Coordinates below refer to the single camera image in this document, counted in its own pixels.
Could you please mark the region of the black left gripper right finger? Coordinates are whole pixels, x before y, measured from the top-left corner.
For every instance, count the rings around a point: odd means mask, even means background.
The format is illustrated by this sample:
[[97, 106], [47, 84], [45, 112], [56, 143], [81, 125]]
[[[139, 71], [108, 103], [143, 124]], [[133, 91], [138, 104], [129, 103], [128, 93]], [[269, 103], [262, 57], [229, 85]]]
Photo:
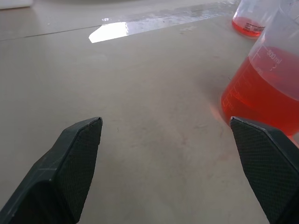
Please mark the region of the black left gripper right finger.
[[269, 223], [299, 222], [299, 148], [281, 130], [232, 117], [242, 168]]

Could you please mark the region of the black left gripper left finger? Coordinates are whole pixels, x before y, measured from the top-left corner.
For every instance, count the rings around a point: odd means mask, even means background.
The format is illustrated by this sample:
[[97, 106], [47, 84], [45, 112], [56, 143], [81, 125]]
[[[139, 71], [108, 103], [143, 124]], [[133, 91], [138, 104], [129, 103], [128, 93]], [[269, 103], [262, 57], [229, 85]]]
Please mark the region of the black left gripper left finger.
[[2, 224], [76, 224], [93, 180], [102, 118], [64, 129], [0, 211]]

